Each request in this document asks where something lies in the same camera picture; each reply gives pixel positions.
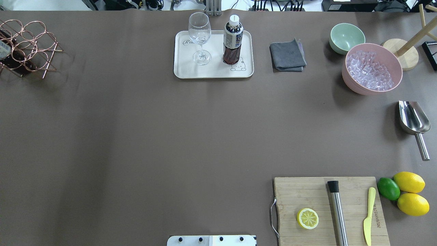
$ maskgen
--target lemon slice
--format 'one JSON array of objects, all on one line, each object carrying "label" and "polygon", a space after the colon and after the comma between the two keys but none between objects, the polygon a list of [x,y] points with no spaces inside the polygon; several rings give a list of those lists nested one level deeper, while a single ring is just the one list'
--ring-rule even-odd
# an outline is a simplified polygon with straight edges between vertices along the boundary
[{"label": "lemon slice", "polygon": [[298,224],[305,229],[314,229],[319,224],[319,216],[311,208],[303,208],[298,212]]}]

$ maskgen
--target white metal plate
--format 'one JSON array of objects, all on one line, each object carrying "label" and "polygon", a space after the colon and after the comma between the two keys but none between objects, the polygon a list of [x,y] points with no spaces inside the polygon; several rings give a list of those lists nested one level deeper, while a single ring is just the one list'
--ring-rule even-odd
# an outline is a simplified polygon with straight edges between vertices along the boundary
[{"label": "white metal plate", "polygon": [[167,246],[256,246],[256,238],[255,235],[171,236]]},{"label": "white metal plate", "polygon": [[197,65],[193,61],[193,55],[200,50],[200,46],[194,44],[188,31],[176,34],[174,44],[174,67],[173,72],[178,78],[247,78],[252,76],[253,52],[252,36],[248,31],[243,31],[240,60],[235,65],[223,62],[223,31],[214,30],[203,49],[211,53],[211,61],[204,65]]}]

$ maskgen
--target cable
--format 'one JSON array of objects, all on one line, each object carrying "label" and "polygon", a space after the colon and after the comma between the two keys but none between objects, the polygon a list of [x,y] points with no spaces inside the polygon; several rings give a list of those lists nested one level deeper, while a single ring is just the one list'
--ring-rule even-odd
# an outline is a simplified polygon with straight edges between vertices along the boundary
[{"label": "cable", "polygon": [[234,3],[234,5],[232,5],[231,9],[233,9],[233,8],[235,7],[235,5],[237,5],[238,1],[239,1],[239,0],[237,0],[237,1]]},{"label": "cable", "polygon": [[[258,2],[258,1],[261,2],[261,8],[262,8],[262,6],[263,6],[262,1],[263,1],[263,0],[251,0],[251,1],[254,2],[253,6],[252,6],[253,11],[256,11],[256,10],[257,10],[256,6],[257,6],[257,2]],[[280,4],[279,4],[276,0],[269,0],[269,1],[270,1],[270,6],[271,6],[271,8],[272,8],[272,11],[273,11],[273,4],[272,4],[272,1],[275,2],[275,3],[277,4],[277,7],[279,8],[279,11],[283,11],[283,9],[281,8]]]},{"label": "cable", "polygon": [[291,0],[288,0],[288,2],[284,5],[284,8],[282,9],[282,11],[286,11],[287,10],[287,6],[288,4],[291,4]]},{"label": "cable", "polygon": [[263,10],[263,0],[251,0],[253,1],[252,10],[253,11],[261,11]]},{"label": "cable", "polygon": [[389,10],[389,9],[402,9],[403,10],[403,12],[408,12],[406,9],[404,9],[404,8],[401,8],[401,7],[391,7],[391,8],[385,8],[384,9],[384,11],[386,11],[386,10]]},{"label": "cable", "polygon": [[163,0],[146,0],[146,7],[150,10],[162,10],[164,7]]},{"label": "cable", "polygon": [[398,0],[398,2],[402,3],[406,7],[407,11],[404,11],[404,12],[410,12],[411,11],[411,8],[408,6],[406,0]]}]

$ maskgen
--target wire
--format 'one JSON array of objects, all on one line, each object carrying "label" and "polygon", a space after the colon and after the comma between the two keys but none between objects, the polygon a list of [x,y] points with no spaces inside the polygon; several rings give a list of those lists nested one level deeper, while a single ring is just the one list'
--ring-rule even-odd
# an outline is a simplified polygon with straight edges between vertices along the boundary
[{"label": "wire", "polygon": [[398,2],[402,3],[406,7],[406,11],[404,11],[404,12],[410,12],[411,11],[411,8],[408,6],[406,0],[398,0]]},{"label": "wire", "polygon": [[[261,2],[261,7],[262,7],[262,1],[263,0],[251,0],[252,2],[255,2],[254,4],[253,4],[253,6],[252,6],[252,9],[255,11],[257,8],[256,8],[256,4],[257,4],[257,2],[259,1],[259,2]],[[280,6],[280,4],[277,2],[277,0],[269,0],[270,1],[270,6],[271,6],[271,8],[272,8],[272,11],[273,11],[273,4],[272,4],[272,1],[273,2],[275,2],[276,4],[277,4],[277,7],[279,8],[279,11],[283,11],[284,9],[282,9],[281,8],[281,6]]]},{"label": "wire", "polygon": [[234,3],[234,5],[232,5],[231,9],[233,9],[233,8],[235,7],[235,5],[237,5],[238,1],[239,1],[239,0],[237,0],[237,1]]},{"label": "wire", "polygon": [[405,8],[401,8],[401,7],[391,7],[391,8],[385,8],[384,11],[389,10],[389,9],[402,9],[403,12],[408,12]]},{"label": "wire", "polygon": [[291,0],[288,0],[288,2],[284,5],[284,8],[282,9],[282,11],[286,11],[287,10],[287,6],[288,4],[291,4]]}]

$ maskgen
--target pink bowl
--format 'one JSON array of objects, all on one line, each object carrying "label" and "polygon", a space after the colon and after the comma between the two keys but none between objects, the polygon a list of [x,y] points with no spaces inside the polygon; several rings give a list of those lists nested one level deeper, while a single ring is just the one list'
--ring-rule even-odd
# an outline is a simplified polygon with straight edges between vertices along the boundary
[{"label": "pink bowl", "polygon": [[[362,50],[364,52],[370,52],[373,51],[376,53],[375,62],[379,62],[381,64],[384,64],[387,67],[388,72],[390,73],[392,80],[393,80],[393,88],[386,90],[386,91],[375,91],[372,89],[369,89],[367,87],[362,86],[359,84],[356,80],[352,78],[352,76],[347,71],[346,66],[346,60],[348,56],[351,56],[352,54],[355,54],[357,51]],[[393,53],[391,53],[388,49],[372,43],[364,43],[354,46],[350,49],[350,51],[346,54],[346,58],[343,62],[343,68],[341,70],[341,75],[343,76],[344,83],[354,92],[361,94],[361,95],[376,95],[381,94],[387,91],[391,91],[394,88],[396,88],[402,80],[402,67],[401,64],[398,61],[398,58],[396,58]]]}]

